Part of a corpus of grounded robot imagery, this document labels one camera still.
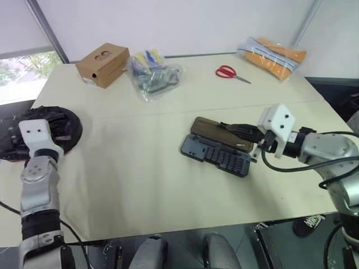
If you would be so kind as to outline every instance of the window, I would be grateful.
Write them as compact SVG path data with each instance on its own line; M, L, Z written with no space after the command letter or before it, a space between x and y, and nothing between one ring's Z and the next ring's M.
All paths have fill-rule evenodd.
M36 99L61 63L54 51L0 59L0 105Z

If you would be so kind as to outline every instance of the cardboard box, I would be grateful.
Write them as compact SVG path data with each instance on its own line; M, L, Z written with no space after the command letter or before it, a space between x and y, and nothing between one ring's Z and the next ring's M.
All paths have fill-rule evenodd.
M130 52L125 47L105 43L76 64L82 79L106 88L125 72Z

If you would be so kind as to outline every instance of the sticker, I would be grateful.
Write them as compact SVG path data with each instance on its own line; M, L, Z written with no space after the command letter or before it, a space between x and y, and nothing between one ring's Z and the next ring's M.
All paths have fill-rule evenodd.
M297 135L298 135L297 132L292 132L291 135L290 135L289 138L288 138L288 142L294 143L295 140L296 140L296 138L297 138Z
M82 79L83 79L87 84L97 86L96 82L93 81L93 80L91 80L91 79L89 79L89 78L82 77Z

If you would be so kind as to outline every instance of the orange item in plastic bag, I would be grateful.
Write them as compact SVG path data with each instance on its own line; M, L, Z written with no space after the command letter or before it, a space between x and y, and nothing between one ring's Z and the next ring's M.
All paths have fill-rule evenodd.
M261 56L256 53L251 52L245 52L245 58L250 61L251 63L254 63L257 66L260 66L264 69L267 69L274 75L276 75L280 80L285 80L291 75L291 72L289 69L281 66L280 64L277 64L273 62L272 60L265 58L264 56Z
M281 81L286 80L307 55L305 50L288 49L264 38L249 38L246 43L238 46L237 51Z
M305 56L307 56L307 52L305 50L287 49L275 42L266 40L264 38L257 38L256 40L259 44L262 44L263 46L267 47L268 49L270 49L274 52L277 52L280 55L286 56L298 63L301 63L304 60Z

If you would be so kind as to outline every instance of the white wall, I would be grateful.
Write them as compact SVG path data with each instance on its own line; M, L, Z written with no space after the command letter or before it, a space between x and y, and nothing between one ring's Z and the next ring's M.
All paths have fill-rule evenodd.
M314 0L38 0L70 61L105 42L131 53L234 52L249 36L291 43Z
M323 0L298 47L304 76L359 78L359 1Z
M1 0L0 27L0 59L50 46L24 0Z

